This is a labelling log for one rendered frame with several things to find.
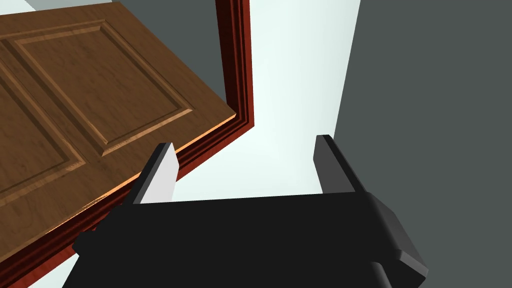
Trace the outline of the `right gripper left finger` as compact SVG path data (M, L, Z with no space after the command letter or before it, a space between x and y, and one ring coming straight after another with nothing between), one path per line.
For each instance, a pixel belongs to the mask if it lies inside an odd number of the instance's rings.
M173 144L158 144L122 204L171 202L178 171L179 163Z

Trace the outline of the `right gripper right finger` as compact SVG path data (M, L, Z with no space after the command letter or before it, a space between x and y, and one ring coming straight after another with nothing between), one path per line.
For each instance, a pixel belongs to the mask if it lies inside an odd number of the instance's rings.
M330 135L316 136L313 162L324 194L366 191Z

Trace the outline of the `brown panelled wooden door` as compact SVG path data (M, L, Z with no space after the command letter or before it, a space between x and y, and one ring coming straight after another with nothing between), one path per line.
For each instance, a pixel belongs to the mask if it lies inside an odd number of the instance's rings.
M0 15L0 262L234 116L119 2Z

